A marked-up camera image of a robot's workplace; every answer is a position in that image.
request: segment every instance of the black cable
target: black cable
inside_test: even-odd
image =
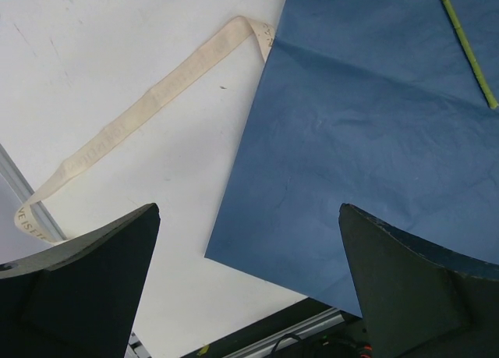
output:
[[[357,351],[357,349],[359,348],[359,344],[347,337],[331,337],[330,339],[328,339],[328,341],[335,344],[348,346],[353,351]]]
[[[276,357],[275,353],[278,351],[279,344],[286,339],[293,339],[293,340],[296,340],[297,342],[300,342],[301,344],[303,344],[303,339],[301,337],[299,337],[298,335],[295,335],[294,333],[286,333],[275,343],[274,348],[272,348],[272,351],[271,351],[271,358]],[[303,348],[303,346],[302,346],[302,358],[305,358],[305,349]]]

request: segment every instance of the white backdrop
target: white backdrop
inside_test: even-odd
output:
[[[283,4],[0,0],[0,143],[36,189],[233,16],[277,24]],[[134,326],[154,358],[188,353],[303,298],[203,259],[262,67],[255,41],[245,41],[45,201],[71,237],[159,205]]]

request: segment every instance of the green rod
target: green rod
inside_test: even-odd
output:
[[[489,84],[487,83],[487,80],[483,75],[480,65],[476,61],[476,56],[473,53],[473,50],[471,49],[471,45],[468,42],[468,38],[466,37],[465,31],[461,27],[458,15],[455,13],[451,1],[450,0],[441,0],[441,1],[444,4],[445,10],[447,11],[449,18],[451,19],[452,25],[454,26],[455,29],[455,33],[458,35],[462,49],[466,53],[466,58],[468,58],[469,64],[471,65],[471,69],[475,74],[476,81],[478,81],[478,84],[482,89],[483,95],[485,96],[485,99],[487,100],[489,107],[496,108],[498,106],[497,99],[495,98],[494,93],[492,93],[492,90],[490,89]]]

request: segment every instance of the white surface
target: white surface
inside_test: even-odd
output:
[[[0,143],[36,189],[233,16],[276,24],[283,4],[0,0]],[[203,259],[262,70],[254,42],[45,202],[69,236],[159,205],[134,327],[154,358],[188,353],[303,298]]]

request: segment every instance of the blue sheet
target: blue sheet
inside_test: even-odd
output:
[[[497,0],[452,2],[499,94]],[[206,257],[360,315],[344,202],[499,264],[499,115],[440,0],[287,0]]]

